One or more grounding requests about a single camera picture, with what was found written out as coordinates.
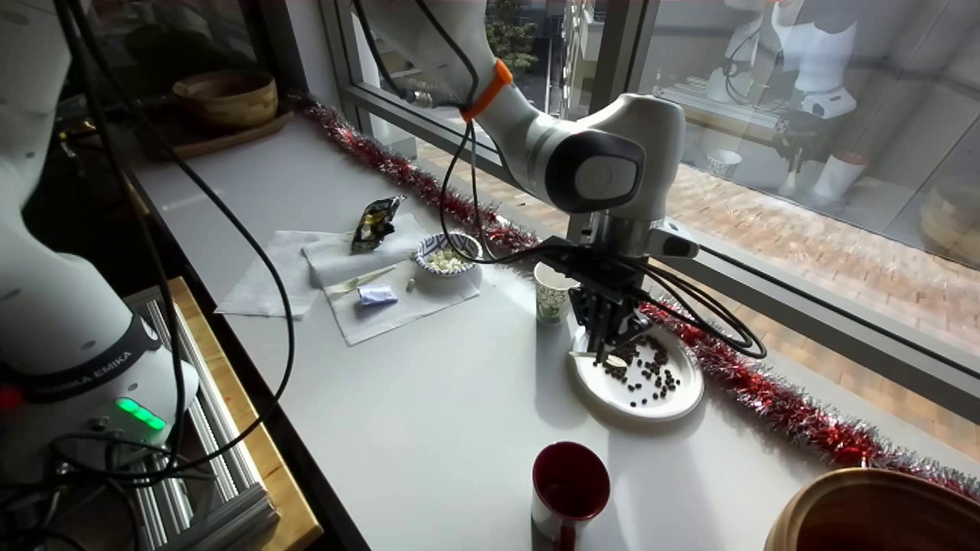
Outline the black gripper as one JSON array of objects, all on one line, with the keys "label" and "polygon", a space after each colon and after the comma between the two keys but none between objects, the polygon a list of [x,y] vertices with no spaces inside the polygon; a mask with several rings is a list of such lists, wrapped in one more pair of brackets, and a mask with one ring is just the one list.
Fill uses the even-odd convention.
[{"label": "black gripper", "polygon": [[585,331],[585,349],[601,355],[606,344],[606,314],[618,314],[609,336],[611,349],[626,349],[646,331],[640,304],[650,299],[642,290],[642,266],[606,250],[581,249],[567,238],[545,238],[540,260],[572,278],[569,290],[572,314]]}]

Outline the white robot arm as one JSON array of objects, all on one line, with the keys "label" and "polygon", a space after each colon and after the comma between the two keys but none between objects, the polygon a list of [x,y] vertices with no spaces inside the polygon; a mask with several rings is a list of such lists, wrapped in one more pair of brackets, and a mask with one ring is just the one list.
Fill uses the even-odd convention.
[{"label": "white robot arm", "polygon": [[436,93],[481,127],[517,190],[569,217],[521,260],[575,281],[569,299],[588,349],[603,360],[626,344],[646,299],[640,269],[650,233],[681,166],[683,111],[622,93],[581,120],[540,111],[488,40],[488,0],[351,0],[368,34],[419,68]]}]

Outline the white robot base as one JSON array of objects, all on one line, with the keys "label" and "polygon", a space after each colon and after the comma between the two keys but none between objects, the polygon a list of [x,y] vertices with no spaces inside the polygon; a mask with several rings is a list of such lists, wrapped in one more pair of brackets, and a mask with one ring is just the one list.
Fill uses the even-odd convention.
[{"label": "white robot base", "polygon": [[56,0],[0,0],[0,479],[41,485],[56,452],[128,462],[161,446],[200,378],[76,254],[25,225],[70,48]]}]

